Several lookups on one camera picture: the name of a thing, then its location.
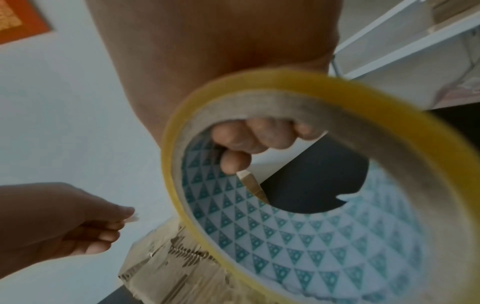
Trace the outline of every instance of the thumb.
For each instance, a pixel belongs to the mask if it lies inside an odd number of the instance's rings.
[[[103,199],[91,200],[84,205],[85,221],[119,222],[131,217],[135,208],[112,204]]]

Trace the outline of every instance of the framed picture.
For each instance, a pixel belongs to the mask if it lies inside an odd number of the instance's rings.
[[[0,45],[49,30],[28,0],[0,0]]]

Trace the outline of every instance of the white shelf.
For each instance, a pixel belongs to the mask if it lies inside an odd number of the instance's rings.
[[[385,47],[385,49],[387,50],[386,54],[384,54],[383,56],[376,56],[375,59],[371,61],[367,61],[366,64],[363,64],[358,68],[348,69],[343,66],[342,61],[340,59],[338,59],[338,62],[340,64],[340,67],[344,71],[344,74],[345,74],[344,77],[347,79],[354,79],[366,73],[374,71],[378,68],[381,68],[387,64],[390,64],[394,61],[397,61],[406,56],[409,56],[413,53],[426,49],[439,42],[445,41],[462,32],[473,29],[479,25],[480,25],[480,6],[477,6],[473,9],[470,9],[458,15],[457,17],[454,17],[450,20],[445,21],[442,24],[436,25],[434,27],[430,26],[430,27],[424,28],[418,34],[412,35],[411,39],[405,40],[403,45],[400,44],[400,47],[397,48],[395,46],[394,51],[389,51],[392,49],[392,47],[386,46]],[[356,44],[358,44],[362,39],[356,40]]]
[[[380,26],[382,23],[387,21],[388,19],[392,18],[396,14],[400,13],[404,9],[406,9],[408,6],[412,5],[413,3],[417,2],[418,0],[403,0],[397,5],[395,5],[393,8],[389,9],[387,12],[385,12],[383,15],[375,19],[373,22],[368,24],[366,27],[362,28],[360,31],[356,32],[343,42],[341,42],[337,48],[335,49],[335,53],[341,51],[342,49],[346,48],[356,40],[360,39],[364,35],[366,35],[368,32],[374,30],[376,27]]]

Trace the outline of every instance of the packing tape on box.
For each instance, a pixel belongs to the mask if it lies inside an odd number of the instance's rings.
[[[341,208],[296,214],[220,170],[210,128],[274,117],[328,130],[370,159]],[[161,146],[170,197],[196,240],[279,303],[476,303],[480,161],[454,130],[352,82],[293,70],[215,80],[182,103]]]

